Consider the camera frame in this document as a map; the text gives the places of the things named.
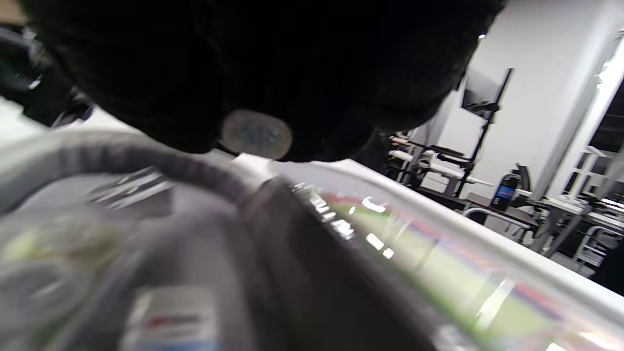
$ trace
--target sticker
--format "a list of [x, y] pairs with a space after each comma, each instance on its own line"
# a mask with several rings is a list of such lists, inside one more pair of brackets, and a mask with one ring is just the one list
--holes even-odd
[[221, 143], [234, 152], [281, 159], [293, 134], [281, 119], [250, 110], [235, 110], [223, 121]]

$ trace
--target green surface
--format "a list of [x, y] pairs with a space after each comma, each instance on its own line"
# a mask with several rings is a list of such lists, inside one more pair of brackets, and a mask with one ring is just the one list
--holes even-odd
[[478, 329], [477, 313], [502, 280], [494, 279], [497, 269], [489, 269], [489, 265], [495, 266], [487, 259], [448, 240], [436, 245], [432, 237], [409, 226], [403, 229], [409, 219], [397, 218], [392, 213], [356, 208], [349, 214], [352, 206], [340, 203], [334, 203], [333, 208], [377, 236], [384, 243], [380, 252], [390, 247], [394, 251], [390, 262], [478, 339], [518, 341], [545, 335], [545, 331], [556, 326], [556, 320], [512, 292], [496, 310], [491, 323]]

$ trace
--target label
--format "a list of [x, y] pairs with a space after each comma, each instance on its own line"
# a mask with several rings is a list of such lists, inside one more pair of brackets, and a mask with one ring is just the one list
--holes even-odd
[[499, 187], [496, 196], [503, 199], [511, 199], [514, 196], [514, 192], [515, 190], [510, 187]]
[[210, 289], [143, 291], [130, 315], [123, 351], [216, 351], [217, 303]]

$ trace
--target white wall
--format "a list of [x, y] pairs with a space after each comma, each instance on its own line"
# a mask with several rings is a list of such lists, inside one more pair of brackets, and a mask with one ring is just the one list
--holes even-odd
[[[621, 28], [623, 9], [620, 0], [509, 2], [471, 62], [494, 81], [516, 68], [473, 176], [497, 184], [519, 162], [537, 182], [604, 48]], [[469, 155], [481, 125], [458, 103], [439, 145]], [[464, 194], [489, 197], [494, 190], [469, 185]]]

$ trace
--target desk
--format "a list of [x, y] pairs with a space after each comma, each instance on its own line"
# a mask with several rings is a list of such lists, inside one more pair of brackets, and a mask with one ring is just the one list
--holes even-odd
[[[556, 207], [558, 209], [564, 210], [570, 214], [579, 214], [581, 213], [582, 208], [580, 206], [576, 206], [574, 204], [570, 204], [569, 202], [565, 202], [558, 199], [553, 199], [551, 197], [547, 197], [542, 201], [543, 204], [551, 207]], [[609, 216], [598, 214], [594, 212], [590, 212], [586, 216], [587, 220], [594, 222], [596, 224], [604, 225], [606, 227], [614, 228], [614, 229], [624, 229], [624, 223]]]
[[[540, 253], [544, 251], [544, 246], [546, 245], [548, 238], [552, 236], [552, 232], [556, 228], [557, 222], [567, 216], [577, 215], [583, 210], [580, 206], [562, 200], [553, 199], [551, 197], [547, 197], [542, 201], [542, 203], [548, 206], [548, 224], [542, 228], [541, 235], [538, 235], [539, 238], [536, 239], [530, 246], [531, 250]], [[619, 220], [594, 212], [587, 214], [587, 216], [585, 216], [585, 220], [615, 230], [624, 229], [624, 223]]]
[[[537, 228], [539, 227], [539, 224], [533, 219], [533, 217], [531, 217], [531, 215], [529, 215], [528, 213], [522, 211], [522, 210], [518, 210], [514, 207], [508, 207], [507, 210], [505, 210], [504, 212], [495, 208], [490, 207], [490, 203], [492, 202], [491, 199], [488, 199], [485, 196], [481, 196], [481, 195], [477, 195], [473, 192], [471, 192], [470, 194], [468, 194], [468, 196], [466, 197], [466, 201], [468, 201], [470, 204], [474, 204], [476, 206], [479, 207], [483, 207], [485, 209], [489, 209], [492, 212], [496, 212], [498, 214], [501, 214], [505, 217], [509, 217], [513, 220], [516, 220], [517, 222], [520, 222], [522, 224], [525, 224], [527, 226], [529, 226], [530, 230], [537, 230]], [[485, 223], [485, 217], [486, 216], [482, 216], [483, 222]]]

